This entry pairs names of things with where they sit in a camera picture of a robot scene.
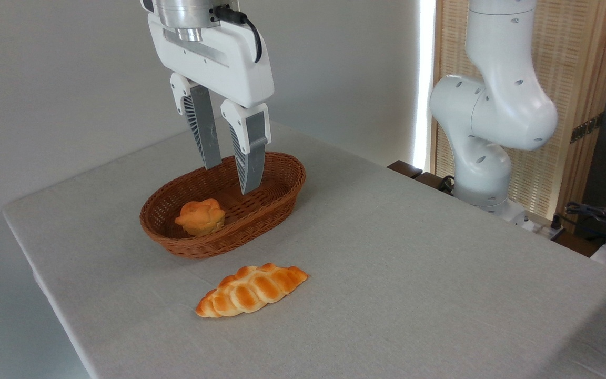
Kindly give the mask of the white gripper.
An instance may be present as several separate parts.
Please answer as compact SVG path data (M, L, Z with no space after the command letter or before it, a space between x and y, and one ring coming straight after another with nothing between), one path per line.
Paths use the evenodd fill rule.
M229 99L221 104L221 112L229 123L242 194L257 189L266 145L271 142L264 102L274 94L265 42L255 62L256 43L250 28L221 22L204 29L202 41L190 42L180 40L157 15L148 14L148 24L162 65L176 72L170 77L176 110L187 120L205 168L221 163L210 89Z

